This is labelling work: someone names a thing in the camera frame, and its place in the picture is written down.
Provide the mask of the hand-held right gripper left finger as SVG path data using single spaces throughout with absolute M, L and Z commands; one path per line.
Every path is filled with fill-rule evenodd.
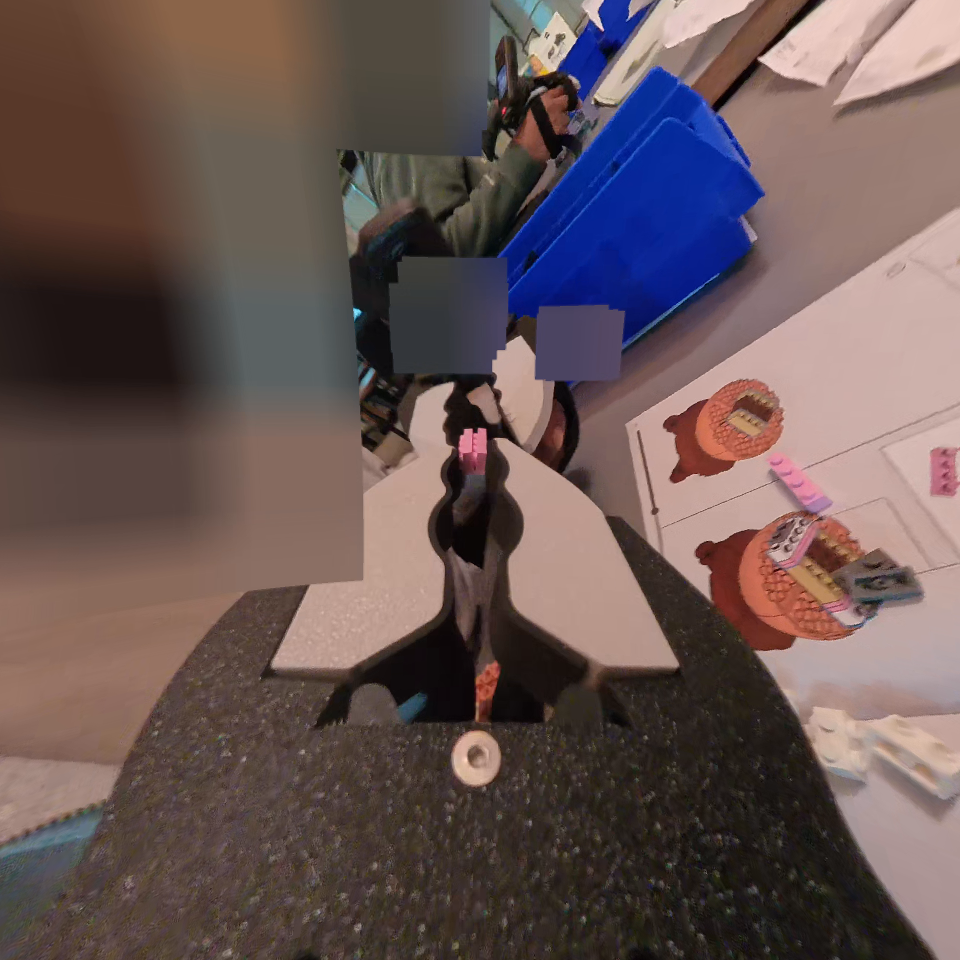
M 446 565 L 430 524 L 448 499 L 452 456 L 419 455 L 364 493 L 362 577 L 307 587 L 273 673 L 342 681 L 439 621 Z

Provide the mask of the person's left hand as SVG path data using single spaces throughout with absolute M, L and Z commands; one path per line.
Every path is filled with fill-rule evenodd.
M 570 464 L 580 440 L 580 418 L 568 383 L 554 383 L 553 405 L 533 456 L 562 474 Z

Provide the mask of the blue plastic bin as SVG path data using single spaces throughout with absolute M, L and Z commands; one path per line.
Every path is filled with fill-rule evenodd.
M 608 306 L 629 347 L 748 254 L 763 197 L 723 117 L 654 66 L 502 249 L 510 313 Z

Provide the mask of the open building instruction booklet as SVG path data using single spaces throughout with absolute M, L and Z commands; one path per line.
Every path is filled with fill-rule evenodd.
M 713 602 L 798 713 L 889 715 L 958 752 L 958 212 L 628 422 L 647 540 Z M 801 510 L 766 457 L 833 501 Z M 832 574 L 880 549 L 918 602 Z M 958 958 L 958 797 L 878 757 L 829 774 L 855 839 L 937 958 Z

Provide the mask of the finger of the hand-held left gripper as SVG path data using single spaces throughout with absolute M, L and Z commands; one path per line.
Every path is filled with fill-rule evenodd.
M 525 340 L 511 340 L 496 354 L 492 371 L 502 419 L 516 444 L 525 451 L 558 451 L 555 384 L 536 378 L 533 349 Z
M 414 451 L 457 450 L 469 427 L 470 402 L 463 385 L 448 381 L 430 387 L 415 400 L 409 440 Z

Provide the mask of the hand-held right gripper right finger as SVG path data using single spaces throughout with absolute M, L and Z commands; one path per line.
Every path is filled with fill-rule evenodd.
M 520 446 L 497 439 L 506 613 L 598 680 L 670 675 L 679 662 L 605 515 Z

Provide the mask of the dark grey brick plate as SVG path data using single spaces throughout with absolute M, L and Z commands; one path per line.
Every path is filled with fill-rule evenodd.
M 919 602 L 925 590 L 914 569 L 875 549 L 831 574 L 833 582 L 857 605 Z

